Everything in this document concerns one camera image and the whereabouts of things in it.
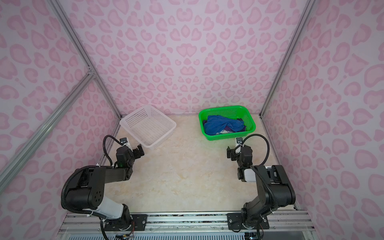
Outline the blue towel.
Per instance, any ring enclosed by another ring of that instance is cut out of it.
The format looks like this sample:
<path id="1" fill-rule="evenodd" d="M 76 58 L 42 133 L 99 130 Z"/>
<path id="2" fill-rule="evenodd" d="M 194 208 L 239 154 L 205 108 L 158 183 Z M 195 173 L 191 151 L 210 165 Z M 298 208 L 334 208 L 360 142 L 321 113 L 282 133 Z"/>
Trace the blue towel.
<path id="1" fill-rule="evenodd" d="M 242 119 L 229 119 L 216 115 L 208 116 L 207 120 L 203 120 L 204 131 L 209 136 L 230 134 L 223 132 L 226 126 L 236 131 L 236 133 L 246 130 L 246 125 Z"/>

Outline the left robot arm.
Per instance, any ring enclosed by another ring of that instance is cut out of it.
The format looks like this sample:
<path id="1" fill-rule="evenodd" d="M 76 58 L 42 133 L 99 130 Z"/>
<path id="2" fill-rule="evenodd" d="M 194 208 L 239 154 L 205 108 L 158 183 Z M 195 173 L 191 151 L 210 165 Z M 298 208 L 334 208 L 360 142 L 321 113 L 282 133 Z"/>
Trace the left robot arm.
<path id="1" fill-rule="evenodd" d="M 128 181 L 133 174 L 135 160 L 145 155 L 138 145 L 130 149 L 123 145 L 117 149 L 113 166 L 85 166 L 76 169 L 64 183 L 61 205 L 75 214 L 95 216 L 101 220 L 101 230 L 143 231 L 147 215 L 132 215 L 129 207 L 105 195 L 105 184 Z"/>

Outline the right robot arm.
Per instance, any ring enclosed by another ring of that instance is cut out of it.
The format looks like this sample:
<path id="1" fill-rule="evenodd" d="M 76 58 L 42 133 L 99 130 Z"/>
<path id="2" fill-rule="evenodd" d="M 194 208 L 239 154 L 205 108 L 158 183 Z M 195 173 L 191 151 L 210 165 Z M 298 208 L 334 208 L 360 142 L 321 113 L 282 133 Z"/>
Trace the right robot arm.
<path id="1" fill-rule="evenodd" d="M 270 228 L 267 216 L 278 208 L 294 205 L 295 191 L 283 166 L 255 166 L 253 151 L 249 146 L 239 145 L 237 149 L 228 147 L 227 158 L 237 162 L 240 181 L 257 185 L 257 196 L 245 203 L 239 214 L 227 214 L 228 228 L 236 233 L 255 230 L 260 239 L 263 231 Z"/>

